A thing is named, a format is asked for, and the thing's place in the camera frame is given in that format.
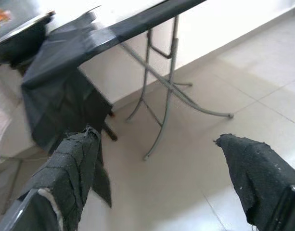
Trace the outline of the grey metal folding table frame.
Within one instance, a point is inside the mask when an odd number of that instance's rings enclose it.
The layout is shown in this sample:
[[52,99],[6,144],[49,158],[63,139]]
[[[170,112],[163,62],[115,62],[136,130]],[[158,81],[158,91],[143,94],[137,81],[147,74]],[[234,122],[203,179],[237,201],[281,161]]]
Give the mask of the grey metal folding table frame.
[[[233,113],[221,113],[221,112],[215,112],[211,110],[207,110],[205,108],[202,108],[199,106],[196,102],[194,102],[186,93],[184,93],[181,89],[179,89],[179,86],[188,86],[191,87],[193,84],[191,82],[185,82],[185,83],[178,83],[174,81],[174,75],[175,75],[175,66],[176,66],[176,59],[177,59],[177,51],[178,51],[178,44],[179,39],[177,36],[178,33],[178,25],[179,25],[179,18],[176,16],[174,17],[173,21],[173,28],[172,28],[172,36],[171,36],[171,46],[170,46],[170,53],[167,54],[163,52],[162,50],[158,49],[156,46],[153,45],[152,37],[153,37],[153,30],[149,29],[147,32],[147,45],[146,45],[146,54],[145,58],[142,58],[136,51],[129,46],[127,43],[123,42],[120,44],[120,46],[123,48],[126,53],[128,53],[132,58],[134,58],[141,66],[144,67],[144,77],[143,77],[143,86],[141,90],[141,95],[139,97],[139,100],[137,102],[136,107],[132,111],[132,113],[128,116],[126,119],[127,121],[130,121],[135,114],[137,113],[138,109],[144,105],[147,109],[147,111],[150,113],[150,115],[154,118],[156,123],[159,125],[160,130],[159,133],[151,146],[150,150],[143,156],[143,160],[146,161],[151,154],[155,151],[157,145],[159,144],[165,127],[167,125],[168,116],[169,116],[169,110],[170,110],[170,99],[172,95],[174,95],[176,98],[178,98],[181,102],[186,104],[187,106],[191,107],[192,109],[201,112],[203,114],[211,115],[211,116],[218,116],[218,117],[226,117],[229,119],[232,119],[234,117]],[[170,67],[169,67],[169,74],[168,78],[165,78],[161,76],[151,65],[150,65],[150,52],[154,51],[163,58],[170,60]],[[145,100],[145,94],[147,91],[147,80],[148,75],[153,75],[166,89],[167,89],[167,96],[166,96],[166,105],[165,105],[165,113],[163,120],[161,121],[157,115],[154,113],[152,108],[148,105],[148,103]]]

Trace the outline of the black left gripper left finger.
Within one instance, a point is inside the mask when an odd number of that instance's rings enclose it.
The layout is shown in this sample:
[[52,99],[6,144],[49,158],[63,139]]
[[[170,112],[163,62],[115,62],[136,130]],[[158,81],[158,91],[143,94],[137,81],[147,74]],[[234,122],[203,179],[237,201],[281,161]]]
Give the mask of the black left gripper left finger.
[[64,138],[20,191],[0,222],[0,231],[75,231],[100,141],[91,126]]

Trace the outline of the black tablecloth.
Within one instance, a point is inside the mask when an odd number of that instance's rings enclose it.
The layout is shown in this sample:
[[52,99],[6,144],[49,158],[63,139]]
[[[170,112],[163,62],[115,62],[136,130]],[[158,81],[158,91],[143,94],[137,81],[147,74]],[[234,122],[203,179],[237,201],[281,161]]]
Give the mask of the black tablecloth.
[[[206,0],[165,0],[110,28],[119,44],[178,17]],[[53,30],[42,44],[21,85],[33,141],[53,153],[65,133],[92,126],[99,133],[111,104],[79,66],[98,54],[87,51],[87,33],[99,29],[91,12]]]

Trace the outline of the clear tape strip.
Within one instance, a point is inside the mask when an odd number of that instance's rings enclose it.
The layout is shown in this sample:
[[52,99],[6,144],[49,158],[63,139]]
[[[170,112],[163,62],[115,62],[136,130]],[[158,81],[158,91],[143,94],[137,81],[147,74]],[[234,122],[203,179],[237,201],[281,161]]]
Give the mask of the clear tape strip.
[[108,27],[92,30],[87,35],[87,51],[94,54],[99,54],[119,44],[116,34]]

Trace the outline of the black round wok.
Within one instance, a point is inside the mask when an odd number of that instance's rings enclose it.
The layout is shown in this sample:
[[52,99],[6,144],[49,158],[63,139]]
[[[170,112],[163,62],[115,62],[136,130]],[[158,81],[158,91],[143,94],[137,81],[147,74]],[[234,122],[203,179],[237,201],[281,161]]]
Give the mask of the black round wok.
[[46,24],[55,11],[33,17],[0,36],[0,64],[10,64],[36,53],[46,36]]

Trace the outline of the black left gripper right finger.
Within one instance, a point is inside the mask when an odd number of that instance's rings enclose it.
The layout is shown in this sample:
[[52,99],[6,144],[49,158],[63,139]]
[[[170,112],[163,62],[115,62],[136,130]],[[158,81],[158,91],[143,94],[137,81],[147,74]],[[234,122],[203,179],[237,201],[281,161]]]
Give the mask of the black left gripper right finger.
[[295,169],[264,142],[222,134],[215,143],[247,222],[259,231],[295,231]]

